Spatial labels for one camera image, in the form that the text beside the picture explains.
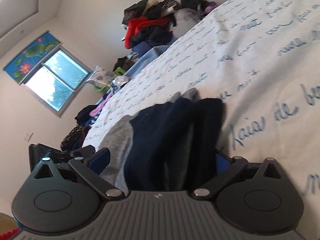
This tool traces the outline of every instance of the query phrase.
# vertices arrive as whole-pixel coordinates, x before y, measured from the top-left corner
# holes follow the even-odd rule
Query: pink cloth
[[[99,113],[99,111],[106,105],[106,103],[109,101],[109,99],[110,99],[112,96],[113,96],[113,93],[110,92],[110,94],[107,96],[107,98],[106,98],[105,100],[103,100],[103,101],[100,103],[100,105],[97,106],[96,109],[92,110],[89,115],[90,115],[91,117],[96,116],[96,115]]]

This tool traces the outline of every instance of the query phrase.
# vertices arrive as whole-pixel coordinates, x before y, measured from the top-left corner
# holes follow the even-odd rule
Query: bed sheet
[[[229,0],[178,39],[103,108],[84,146],[124,115],[191,87],[221,98],[218,149],[274,157],[303,196],[298,232],[320,238],[320,0]]]

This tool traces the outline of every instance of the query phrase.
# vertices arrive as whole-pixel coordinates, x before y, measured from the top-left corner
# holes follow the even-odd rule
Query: bed
[[[320,0],[228,0],[178,39],[103,108],[84,146],[124,115],[196,87],[226,106],[217,148],[274,157],[303,196],[298,232],[320,238]]]

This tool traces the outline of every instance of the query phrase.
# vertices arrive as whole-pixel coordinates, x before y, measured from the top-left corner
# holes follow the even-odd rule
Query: red garment
[[[18,232],[19,232],[19,228],[16,228],[16,229],[12,230],[11,232],[0,235],[0,240],[8,240]]]
[[[131,49],[131,38],[137,35],[141,30],[151,25],[166,26],[169,23],[168,17],[161,17],[157,20],[148,21],[146,17],[134,18],[129,21],[127,34],[124,39],[126,49]]]

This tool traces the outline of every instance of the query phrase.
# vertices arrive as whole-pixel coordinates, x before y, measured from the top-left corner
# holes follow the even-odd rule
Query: window pane
[[[58,50],[45,64],[72,88],[76,88],[88,74],[62,50]]]
[[[72,91],[42,67],[26,83],[40,98],[59,111]]]

